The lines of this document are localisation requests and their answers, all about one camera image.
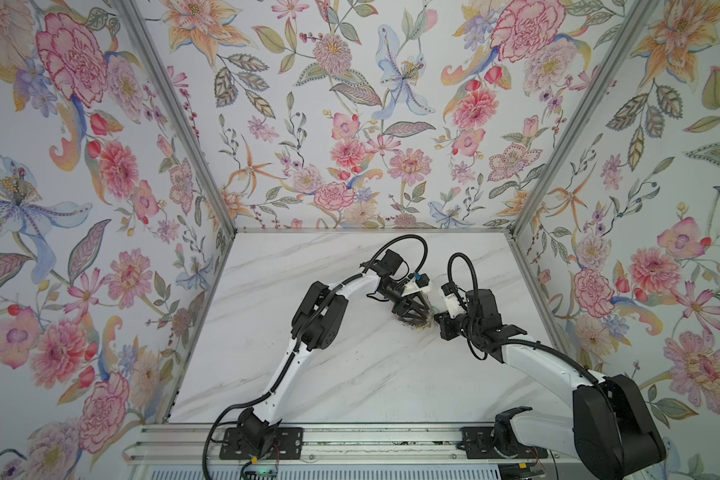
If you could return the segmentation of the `metal key organizer plate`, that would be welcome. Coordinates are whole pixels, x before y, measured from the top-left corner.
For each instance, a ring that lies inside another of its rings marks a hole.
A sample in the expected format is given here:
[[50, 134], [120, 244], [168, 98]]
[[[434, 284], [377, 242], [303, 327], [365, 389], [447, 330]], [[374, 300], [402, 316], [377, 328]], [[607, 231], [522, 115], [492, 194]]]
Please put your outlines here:
[[415, 326], [407, 325], [413, 329], [427, 329], [431, 328], [435, 324], [434, 316], [436, 311], [429, 311], [426, 314], [417, 312], [417, 324]]

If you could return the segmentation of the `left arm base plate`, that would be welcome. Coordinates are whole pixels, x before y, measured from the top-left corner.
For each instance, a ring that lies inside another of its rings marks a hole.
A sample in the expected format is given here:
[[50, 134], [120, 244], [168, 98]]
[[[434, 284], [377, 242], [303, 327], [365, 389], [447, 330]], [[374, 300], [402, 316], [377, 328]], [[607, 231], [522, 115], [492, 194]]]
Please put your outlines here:
[[233, 427], [225, 430], [220, 460], [299, 460], [304, 445], [304, 429], [275, 427], [259, 434], [244, 433]]

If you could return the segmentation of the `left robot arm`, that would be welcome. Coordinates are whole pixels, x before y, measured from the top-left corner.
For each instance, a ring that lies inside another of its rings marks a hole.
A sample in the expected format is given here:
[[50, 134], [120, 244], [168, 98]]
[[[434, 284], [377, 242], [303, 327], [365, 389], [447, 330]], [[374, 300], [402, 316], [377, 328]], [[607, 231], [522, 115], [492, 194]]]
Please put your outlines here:
[[420, 260], [415, 268], [396, 252], [385, 249], [360, 265], [360, 271], [335, 283], [314, 282], [298, 306], [292, 321], [286, 353], [264, 392], [241, 408], [236, 429], [243, 442], [263, 450], [274, 442], [282, 415], [279, 409], [295, 384], [309, 357], [325, 350], [335, 341], [349, 306], [350, 298], [362, 294], [390, 306], [398, 320], [413, 326], [425, 325], [430, 316], [426, 294], [431, 290], [429, 277], [422, 272]]

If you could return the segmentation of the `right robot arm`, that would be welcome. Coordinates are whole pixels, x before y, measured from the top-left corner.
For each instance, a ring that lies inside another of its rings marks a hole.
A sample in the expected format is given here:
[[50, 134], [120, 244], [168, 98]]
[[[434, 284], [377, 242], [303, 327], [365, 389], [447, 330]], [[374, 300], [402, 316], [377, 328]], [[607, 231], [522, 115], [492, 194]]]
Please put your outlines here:
[[637, 384], [603, 375], [503, 322], [488, 289], [444, 285], [435, 320], [445, 340], [463, 337], [479, 360], [493, 359], [530, 377], [568, 408], [565, 415], [529, 406], [498, 413], [487, 445], [504, 457], [530, 447], [577, 459], [597, 479], [624, 479], [659, 464], [667, 448]]

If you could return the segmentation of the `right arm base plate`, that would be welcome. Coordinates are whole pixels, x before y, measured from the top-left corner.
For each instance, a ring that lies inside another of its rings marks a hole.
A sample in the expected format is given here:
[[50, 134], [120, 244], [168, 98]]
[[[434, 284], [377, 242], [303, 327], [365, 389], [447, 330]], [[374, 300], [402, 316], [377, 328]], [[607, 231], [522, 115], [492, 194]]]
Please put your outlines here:
[[492, 426], [463, 427], [461, 440], [456, 448], [466, 453], [470, 460], [533, 460], [547, 459], [547, 450], [526, 446], [518, 442], [512, 433], [500, 430], [494, 432]]

